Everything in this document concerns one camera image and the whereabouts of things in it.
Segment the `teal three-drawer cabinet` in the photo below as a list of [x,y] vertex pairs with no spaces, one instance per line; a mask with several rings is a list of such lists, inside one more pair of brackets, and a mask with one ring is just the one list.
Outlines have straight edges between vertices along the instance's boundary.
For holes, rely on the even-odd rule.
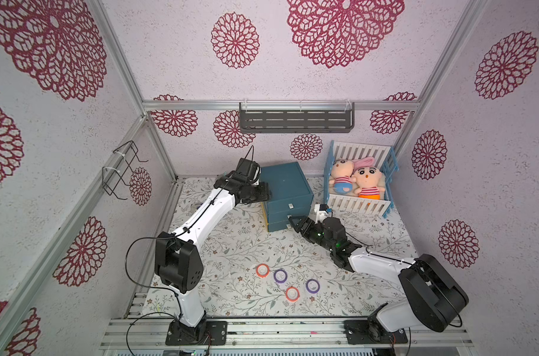
[[263,167],[260,181],[270,191],[262,203],[268,232],[287,229],[290,217],[309,215],[314,194],[298,162]]

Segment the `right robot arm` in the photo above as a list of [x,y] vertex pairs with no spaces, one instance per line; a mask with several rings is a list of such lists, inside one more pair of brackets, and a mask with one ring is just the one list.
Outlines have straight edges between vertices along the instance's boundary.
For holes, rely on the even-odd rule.
[[346,228],[336,217],[316,222],[308,216],[297,216],[289,221],[305,240],[327,250],[337,267],[400,284],[405,299],[386,303],[367,317],[373,337],[420,325],[434,332],[463,325],[453,321],[468,306],[468,295],[434,256],[423,254],[410,259],[373,252],[369,246],[349,240]]

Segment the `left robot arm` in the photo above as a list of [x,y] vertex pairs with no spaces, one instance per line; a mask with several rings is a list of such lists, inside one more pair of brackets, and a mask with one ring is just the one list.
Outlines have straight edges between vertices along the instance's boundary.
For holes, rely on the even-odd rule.
[[175,293],[181,326],[196,329],[206,317],[196,288],[203,276],[201,249],[207,237],[235,206],[268,199],[269,186],[260,181],[260,169],[248,175],[232,171],[218,178],[206,201],[184,224],[156,239],[155,274]]

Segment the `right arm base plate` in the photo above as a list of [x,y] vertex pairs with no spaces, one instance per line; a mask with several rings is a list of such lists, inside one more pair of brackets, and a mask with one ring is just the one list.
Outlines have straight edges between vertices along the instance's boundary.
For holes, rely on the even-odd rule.
[[376,322],[368,320],[345,320],[344,332],[348,344],[407,344],[408,338],[403,329],[396,332],[386,331]]

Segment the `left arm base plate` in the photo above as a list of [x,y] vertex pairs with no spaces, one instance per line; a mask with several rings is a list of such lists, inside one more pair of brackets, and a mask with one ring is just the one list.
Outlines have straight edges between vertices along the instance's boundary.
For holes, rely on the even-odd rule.
[[196,327],[185,326],[180,321],[170,323],[165,344],[178,346],[223,346],[226,344],[228,323],[203,320]]

